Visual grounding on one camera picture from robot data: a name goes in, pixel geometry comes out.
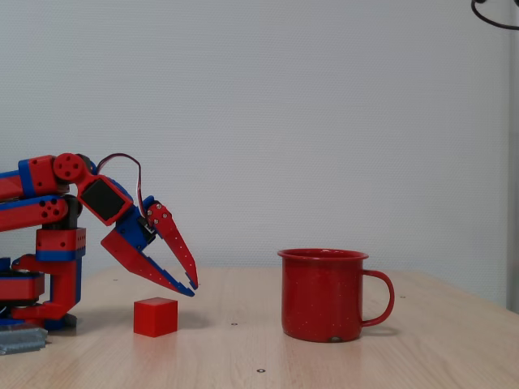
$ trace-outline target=red block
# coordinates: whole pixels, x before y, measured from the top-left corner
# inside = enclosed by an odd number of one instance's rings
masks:
[[[133,332],[157,338],[178,329],[178,301],[162,297],[136,301]]]

